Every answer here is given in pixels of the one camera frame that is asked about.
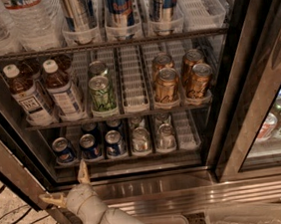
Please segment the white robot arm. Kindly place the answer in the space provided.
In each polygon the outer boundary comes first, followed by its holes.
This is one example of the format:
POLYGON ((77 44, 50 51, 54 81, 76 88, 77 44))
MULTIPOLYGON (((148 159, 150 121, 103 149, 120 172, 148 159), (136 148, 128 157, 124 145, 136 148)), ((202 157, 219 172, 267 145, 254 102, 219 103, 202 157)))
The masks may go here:
POLYGON ((91 185, 89 169, 84 160, 80 162, 79 167, 79 184, 67 195, 63 192, 41 194, 41 200, 67 208, 77 215, 83 224, 144 224, 125 211, 111 208, 104 203, 91 185))

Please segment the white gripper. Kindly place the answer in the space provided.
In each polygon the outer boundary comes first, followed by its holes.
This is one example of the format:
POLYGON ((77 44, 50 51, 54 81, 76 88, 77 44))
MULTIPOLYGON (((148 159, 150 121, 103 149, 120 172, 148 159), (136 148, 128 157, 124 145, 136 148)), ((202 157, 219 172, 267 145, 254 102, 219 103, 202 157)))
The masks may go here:
POLYGON ((78 180, 81 184, 69 191, 67 199, 63 192, 41 194, 39 198, 47 204, 68 208, 84 224, 99 223, 108 206, 102 201, 90 183, 89 169, 84 160, 79 164, 78 180))

